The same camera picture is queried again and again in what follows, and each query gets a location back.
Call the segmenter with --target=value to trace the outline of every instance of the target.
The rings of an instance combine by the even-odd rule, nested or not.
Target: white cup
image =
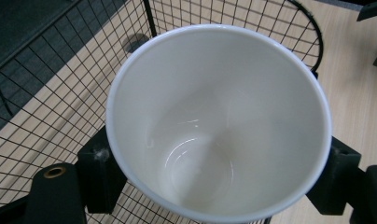
[[[229,25],[159,35],[121,67],[107,99],[113,154],[154,202],[212,223],[269,217],[327,161],[328,103],[270,38]]]

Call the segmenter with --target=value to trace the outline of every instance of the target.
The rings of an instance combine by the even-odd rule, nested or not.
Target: wire basket
[[[262,33],[313,72],[323,54],[311,14],[292,0],[81,0],[0,60],[0,207],[27,195],[33,176],[77,152],[105,125],[110,84],[155,35],[223,23]],[[197,223],[150,201],[130,182],[114,212],[89,223]],[[260,220],[256,223],[268,223]]]

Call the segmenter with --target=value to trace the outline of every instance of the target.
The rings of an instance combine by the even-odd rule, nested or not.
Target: wooden floor
[[[369,165],[377,164],[377,67],[372,65],[377,57],[377,18],[356,22],[357,11],[319,3],[314,0],[301,0],[301,2],[314,14],[314,18],[317,20],[323,32],[325,54],[318,69],[318,74],[319,82],[326,93],[331,109],[333,135],[346,145],[362,153],[360,167],[366,169]],[[104,30],[112,28],[113,27],[109,24]],[[108,91],[110,80],[112,80],[114,76],[113,72],[111,75],[97,77],[99,69],[94,70],[93,74],[91,74],[91,78],[98,80],[100,83],[96,85],[91,82],[90,79],[82,78],[80,80],[79,77],[85,77],[86,74],[79,74],[78,77],[71,77],[70,75],[72,71],[80,71],[77,69],[77,64],[86,66],[86,63],[93,64],[94,60],[107,61],[107,56],[105,56],[104,59],[88,57],[89,52],[96,50],[103,51],[102,48],[96,47],[95,42],[101,42],[102,38],[105,38],[105,35],[105,32],[100,33],[90,41],[87,47],[81,50],[77,56],[59,72],[58,76],[53,78],[48,83],[47,87],[41,90],[36,95],[36,98],[25,106],[24,111],[20,112],[20,114],[0,132],[0,137],[10,139],[12,143],[22,142],[20,147],[24,147],[24,149],[20,150],[20,153],[16,153],[17,150],[11,151],[10,153],[8,151],[11,150],[11,146],[6,144],[3,138],[0,138],[0,154],[2,151],[6,153],[6,155],[0,155],[0,174],[20,173],[19,171],[13,172],[7,163],[12,162],[16,164],[16,161],[21,161],[21,159],[14,161],[11,160],[11,158],[28,157],[31,153],[37,153],[30,150],[30,148],[37,146],[33,144],[34,140],[27,140],[29,139],[28,136],[36,139],[37,143],[38,139],[41,140],[51,136],[52,139],[50,142],[55,142],[55,144],[53,144],[51,148],[44,148],[42,153],[52,154],[58,149],[58,145],[68,142],[66,145],[70,147],[71,152],[64,156],[58,155],[54,157],[73,162],[76,160],[75,152],[103,125],[102,120],[105,119],[105,109],[103,108],[103,110],[98,111],[97,108],[101,107],[99,105],[105,102],[105,93]],[[116,34],[116,36],[109,39],[109,41],[114,43],[118,38],[119,36]],[[107,67],[106,70],[103,71],[103,74],[110,74],[111,70],[113,70],[112,67]],[[69,79],[69,81],[66,83],[72,86],[65,85],[63,81],[67,79]],[[77,95],[72,94],[73,86],[76,92],[83,92],[85,89],[91,92],[88,96],[82,96],[80,94],[80,97],[94,97],[95,104],[88,105],[87,107],[90,108],[93,106],[95,109],[89,110],[87,107],[81,107],[81,105],[78,105],[78,107],[75,106]],[[60,95],[58,95],[58,97],[52,96],[52,92],[60,92],[58,93]],[[55,116],[54,118],[52,116],[49,117],[51,108],[54,108],[52,110],[54,114],[65,114],[66,111],[74,108],[75,110],[86,111],[86,116],[84,119],[78,119],[75,116],[67,115],[69,120],[59,120],[60,118]],[[44,118],[45,121],[32,119],[31,116],[33,114],[36,114],[37,118]],[[99,118],[92,125],[88,125],[86,120],[90,120],[94,117]],[[52,123],[53,129],[49,127],[49,123]],[[69,129],[70,131],[66,135],[56,134],[57,130],[68,130],[67,127],[72,125],[75,126],[74,129]],[[42,133],[42,126],[44,126],[44,130],[47,130],[46,133]],[[36,161],[28,159],[27,162],[37,162],[39,166],[45,164],[45,161],[40,161],[39,157],[37,157]],[[20,170],[22,167],[16,166],[15,169]],[[35,170],[29,172],[27,177],[30,178],[34,172]],[[3,185],[0,185],[0,188],[29,190],[30,184],[28,184],[28,181],[17,184],[18,186],[8,184],[8,181],[15,181],[15,178],[15,176],[6,178],[4,175],[0,175],[0,182],[4,182]],[[6,198],[0,198],[0,202],[8,203],[12,198],[20,198],[20,194],[12,196],[5,195],[4,197]],[[308,199],[304,197],[286,211],[274,216],[272,218],[272,224],[349,223],[348,220],[351,211],[352,209],[347,207],[342,217],[324,217],[319,215],[309,203]]]

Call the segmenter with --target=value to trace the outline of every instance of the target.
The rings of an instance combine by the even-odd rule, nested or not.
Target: black wire mesh
[[[313,71],[320,64],[320,31],[294,1],[154,0],[149,6],[154,21],[140,0],[78,1],[0,65],[0,207],[27,195],[43,167],[77,160],[77,152],[105,125],[114,75],[152,30],[242,26],[282,43]],[[129,182],[113,214],[88,214],[88,221],[197,223],[154,204]]]

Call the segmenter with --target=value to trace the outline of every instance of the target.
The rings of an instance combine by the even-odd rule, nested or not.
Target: black metal wire
[[[225,23],[263,33],[313,71],[322,59],[319,27],[294,0],[76,1],[0,64],[0,206],[27,195],[39,169],[76,160],[78,150],[105,124],[110,84],[138,45],[194,23]],[[60,74],[62,68],[68,77]],[[49,83],[52,77],[56,81]],[[39,95],[40,89],[46,95]],[[87,214],[87,220],[199,223],[153,203],[130,182],[112,214]]]

